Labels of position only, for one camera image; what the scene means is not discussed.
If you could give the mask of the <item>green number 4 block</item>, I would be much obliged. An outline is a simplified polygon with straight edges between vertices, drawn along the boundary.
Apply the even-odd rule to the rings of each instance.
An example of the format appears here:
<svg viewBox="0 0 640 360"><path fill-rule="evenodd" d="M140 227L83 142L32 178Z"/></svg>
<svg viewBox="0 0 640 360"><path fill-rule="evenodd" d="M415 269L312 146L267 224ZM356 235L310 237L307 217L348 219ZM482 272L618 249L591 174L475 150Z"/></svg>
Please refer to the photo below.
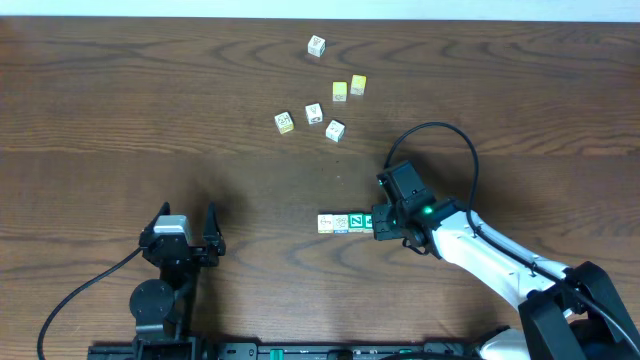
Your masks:
<svg viewBox="0 0 640 360"><path fill-rule="evenodd" d="M363 215L363 220L364 220L363 231L365 233L372 233L373 232L372 215L371 214L364 214Z"/></svg>

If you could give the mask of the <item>yellow sided wooden block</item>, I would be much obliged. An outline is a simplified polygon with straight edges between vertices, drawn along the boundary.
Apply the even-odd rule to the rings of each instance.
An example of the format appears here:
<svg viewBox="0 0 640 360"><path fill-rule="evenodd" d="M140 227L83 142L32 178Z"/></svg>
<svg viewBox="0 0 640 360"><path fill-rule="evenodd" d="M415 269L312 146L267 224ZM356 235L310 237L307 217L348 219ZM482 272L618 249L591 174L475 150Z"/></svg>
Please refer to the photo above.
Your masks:
<svg viewBox="0 0 640 360"><path fill-rule="evenodd" d="M317 216L317 230L319 234L333 233L333 215L332 214L319 214Z"/></svg>

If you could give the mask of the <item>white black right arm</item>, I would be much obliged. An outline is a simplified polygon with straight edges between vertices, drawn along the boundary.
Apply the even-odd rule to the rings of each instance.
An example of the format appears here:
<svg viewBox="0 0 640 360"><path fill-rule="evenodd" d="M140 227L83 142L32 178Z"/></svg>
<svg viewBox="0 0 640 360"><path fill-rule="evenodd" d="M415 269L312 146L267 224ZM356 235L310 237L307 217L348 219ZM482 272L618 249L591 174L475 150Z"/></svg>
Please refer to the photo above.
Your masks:
<svg viewBox="0 0 640 360"><path fill-rule="evenodd" d="M484 223L455 199L390 200L372 209L374 237L457 265L519 314L479 349L484 359L636 359L639 332L610 276L542 257Z"/></svg>

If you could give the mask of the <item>green letter N block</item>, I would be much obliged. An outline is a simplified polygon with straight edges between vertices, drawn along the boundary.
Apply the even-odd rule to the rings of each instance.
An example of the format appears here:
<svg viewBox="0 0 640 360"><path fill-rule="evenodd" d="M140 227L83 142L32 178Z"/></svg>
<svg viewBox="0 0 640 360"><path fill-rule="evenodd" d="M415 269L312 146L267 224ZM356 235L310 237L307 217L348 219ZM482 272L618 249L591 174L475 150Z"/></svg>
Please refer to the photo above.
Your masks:
<svg viewBox="0 0 640 360"><path fill-rule="evenodd" d="M362 232L365 228L363 213L350 213L348 215L348 231L350 233Z"/></svg>

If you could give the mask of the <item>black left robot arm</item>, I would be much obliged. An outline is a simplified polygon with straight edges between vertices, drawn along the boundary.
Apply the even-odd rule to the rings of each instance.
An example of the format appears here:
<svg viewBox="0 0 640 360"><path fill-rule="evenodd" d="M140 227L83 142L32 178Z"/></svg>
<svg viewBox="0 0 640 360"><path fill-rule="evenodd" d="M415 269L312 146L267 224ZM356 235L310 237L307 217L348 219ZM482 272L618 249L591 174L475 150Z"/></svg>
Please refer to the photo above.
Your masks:
<svg viewBox="0 0 640 360"><path fill-rule="evenodd" d="M130 297L129 308L140 340L179 341L187 337L200 270L218 266L226 252L213 203L206 212L202 240L202 245L193 243L188 218L173 215L168 203L142 230L142 257L157 267L160 275L138 285Z"/></svg>

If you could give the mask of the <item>blue sided wooden block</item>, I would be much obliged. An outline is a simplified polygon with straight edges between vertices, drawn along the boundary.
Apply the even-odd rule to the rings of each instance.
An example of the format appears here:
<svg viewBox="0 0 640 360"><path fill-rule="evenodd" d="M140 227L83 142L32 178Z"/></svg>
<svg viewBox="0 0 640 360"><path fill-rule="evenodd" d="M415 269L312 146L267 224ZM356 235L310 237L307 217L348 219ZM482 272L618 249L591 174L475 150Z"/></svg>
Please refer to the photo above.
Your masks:
<svg viewBox="0 0 640 360"><path fill-rule="evenodd" d="M346 234L349 232L349 215L333 214L332 215L333 232L335 234Z"/></svg>

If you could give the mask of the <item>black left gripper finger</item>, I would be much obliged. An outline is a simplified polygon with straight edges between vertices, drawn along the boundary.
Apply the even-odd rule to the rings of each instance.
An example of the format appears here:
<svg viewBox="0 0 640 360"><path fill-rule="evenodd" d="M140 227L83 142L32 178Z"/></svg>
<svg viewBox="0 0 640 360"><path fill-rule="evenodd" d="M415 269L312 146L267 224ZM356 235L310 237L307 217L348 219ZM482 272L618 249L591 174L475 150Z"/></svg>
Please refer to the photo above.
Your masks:
<svg viewBox="0 0 640 360"><path fill-rule="evenodd" d="M207 208L203 240L208 245L220 245L223 242L223 236L220 232L217 220L216 206L213 202L211 202Z"/></svg>
<svg viewBox="0 0 640 360"><path fill-rule="evenodd" d="M152 220L149 222L149 224L144 228L144 232L145 233L152 233L154 230L154 226L156 224L156 222L158 221L158 219L161 216L165 216L165 215L169 215L170 214L170 204L168 202L164 202L162 204L162 206L160 207L159 211L157 212L157 214L152 218Z"/></svg>

